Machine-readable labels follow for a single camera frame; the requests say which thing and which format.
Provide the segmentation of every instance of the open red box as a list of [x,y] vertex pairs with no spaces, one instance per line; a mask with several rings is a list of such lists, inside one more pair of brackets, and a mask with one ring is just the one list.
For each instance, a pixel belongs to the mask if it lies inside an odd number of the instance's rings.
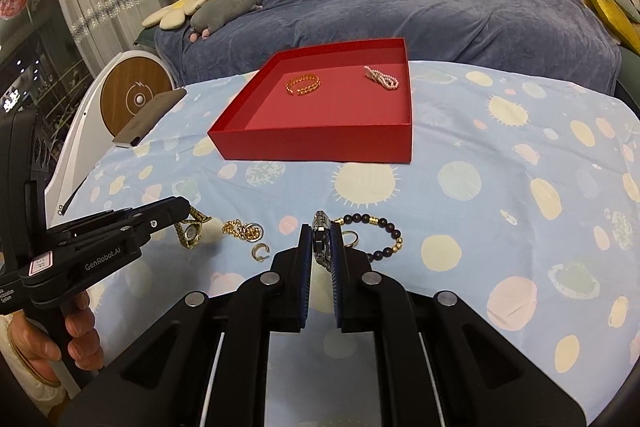
[[[369,80],[364,66],[396,77],[398,89]],[[316,74],[320,87],[291,96],[287,82],[305,73]],[[404,39],[276,53],[215,121],[209,137],[226,160],[411,162]]]

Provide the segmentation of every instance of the gray plush toy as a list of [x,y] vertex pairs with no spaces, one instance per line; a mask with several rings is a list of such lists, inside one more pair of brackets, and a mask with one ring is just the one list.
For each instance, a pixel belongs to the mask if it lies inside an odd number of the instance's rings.
[[237,19],[245,13],[262,8],[262,0],[208,0],[191,17],[193,33],[189,36],[191,42],[207,39],[226,23]]

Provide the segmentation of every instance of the white chair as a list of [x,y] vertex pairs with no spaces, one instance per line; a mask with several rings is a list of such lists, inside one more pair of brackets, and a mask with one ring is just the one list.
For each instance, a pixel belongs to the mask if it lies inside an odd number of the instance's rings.
[[58,210],[113,146],[113,137],[127,121],[153,96],[175,87],[167,67],[151,53],[128,51],[111,60],[84,95],[45,190],[47,226],[64,220]]

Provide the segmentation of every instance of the finger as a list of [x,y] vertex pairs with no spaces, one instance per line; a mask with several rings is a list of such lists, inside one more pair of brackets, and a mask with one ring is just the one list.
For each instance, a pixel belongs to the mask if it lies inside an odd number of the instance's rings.
[[10,325],[15,347],[27,360],[60,360],[60,348],[43,331],[31,324],[24,314],[15,314]]
[[99,348],[90,357],[82,359],[80,362],[76,362],[76,365],[80,369],[85,371],[95,371],[96,369],[102,369],[104,367],[104,351]]
[[85,310],[91,304],[91,299],[89,298],[89,293],[85,291],[79,293],[74,297],[74,303],[79,310]]
[[68,350],[74,360],[84,360],[100,349],[100,336],[96,330],[91,330],[79,339],[69,342]]
[[77,311],[66,316],[65,319],[66,331],[74,337],[82,337],[85,333],[94,329],[95,315],[91,309],[87,308],[82,311]]

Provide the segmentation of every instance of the white label sticker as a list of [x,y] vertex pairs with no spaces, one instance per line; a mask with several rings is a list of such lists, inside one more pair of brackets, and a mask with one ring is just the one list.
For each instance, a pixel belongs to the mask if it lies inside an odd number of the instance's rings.
[[51,268],[52,266],[53,252],[48,251],[47,253],[43,253],[41,256],[36,257],[33,261],[31,261],[31,266],[29,267],[29,277],[36,275],[36,273],[40,273],[47,268]]

